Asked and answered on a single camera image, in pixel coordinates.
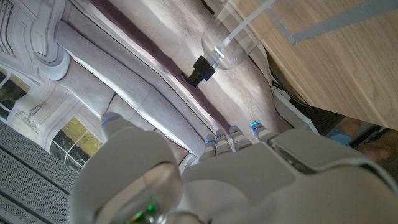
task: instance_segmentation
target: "blue led light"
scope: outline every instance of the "blue led light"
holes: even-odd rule
[[[104,122],[102,122],[102,124],[104,125],[104,124],[106,124],[106,122],[109,120],[109,119],[111,119],[111,118],[114,118],[115,116],[114,115],[112,115],[112,116],[110,116],[110,117],[108,117],[108,118],[106,118],[106,120],[104,120]]]
[[[257,125],[257,124],[260,124],[260,122],[255,121],[255,122],[251,123],[251,124],[250,124],[250,128],[253,128],[253,126],[254,126],[254,125]]]

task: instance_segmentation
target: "plastic bottle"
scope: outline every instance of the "plastic bottle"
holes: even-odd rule
[[[260,43],[262,37],[282,19],[293,0],[229,0],[215,12],[202,36],[204,55],[193,65],[185,81],[196,87],[215,73],[215,68],[229,70],[238,66]],[[261,25],[261,33],[250,26]]]

